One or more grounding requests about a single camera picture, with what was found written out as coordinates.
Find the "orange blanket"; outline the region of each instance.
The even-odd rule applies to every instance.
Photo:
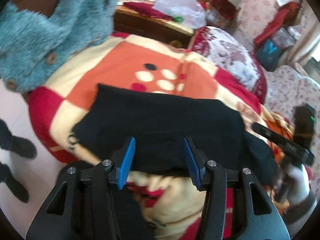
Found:
[[[89,112],[97,83],[149,93],[218,99],[240,112],[247,131],[253,133],[252,122],[259,122],[292,137],[292,127],[280,116],[266,111],[232,75],[200,54],[135,35],[116,36],[71,58],[30,95],[34,130],[58,160],[70,163],[82,159],[94,165],[100,162],[71,132]],[[280,150],[261,139],[274,149],[279,161],[283,156]],[[128,182],[132,187],[142,187],[149,195],[161,190],[156,203],[146,200],[143,190],[135,190],[144,218],[156,226],[158,238],[182,237],[201,216],[205,193],[198,192],[189,178],[135,171],[130,173]]]

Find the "blue gripper pad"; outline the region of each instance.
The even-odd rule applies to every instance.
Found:
[[[192,184],[196,186],[197,190],[201,188],[200,169],[193,156],[192,150],[186,138],[183,139],[183,154],[186,159],[189,174],[192,180]]]
[[[136,140],[134,137],[131,138],[129,145],[124,150],[126,152],[124,153],[124,157],[123,157],[121,166],[119,168],[119,180],[118,180],[119,190],[122,190],[123,186],[127,183],[129,171],[131,168],[131,163],[136,150]]]

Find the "metal screw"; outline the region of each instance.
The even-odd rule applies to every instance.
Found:
[[[111,163],[112,163],[111,160],[104,160],[104,161],[102,162],[102,165],[104,165],[104,166],[110,166]]]
[[[76,172],[76,168],[75,167],[70,167],[69,169],[68,169],[68,173],[69,174],[74,174]]]
[[[243,168],[242,171],[244,174],[247,174],[247,175],[251,173],[249,168]]]
[[[214,167],[217,165],[217,163],[215,161],[207,161],[207,164],[210,166],[210,167]]]

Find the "blue fuzzy jacket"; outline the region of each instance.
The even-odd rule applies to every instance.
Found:
[[[9,2],[0,15],[0,77],[14,81],[16,92],[40,86],[70,55],[108,38],[117,1],[59,0],[50,18]]]

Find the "white dot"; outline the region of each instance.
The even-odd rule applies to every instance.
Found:
[[[171,80],[177,79],[177,75],[169,69],[161,70],[161,74],[167,79],[171,79]]]
[[[156,93],[156,94],[167,94],[167,92],[164,92],[164,91],[153,91],[153,93]]]
[[[163,90],[168,90],[168,91],[174,90],[174,84],[172,84],[170,81],[167,81],[167,80],[158,80],[157,85]]]
[[[154,76],[149,71],[138,71],[136,77],[142,82],[150,82],[154,80]]]
[[[178,85],[177,85],[177,91],[178,91],[178,92],[182,92],[183,89],[184,89],[184,84],[181,83],[181,84],[178,84]]]

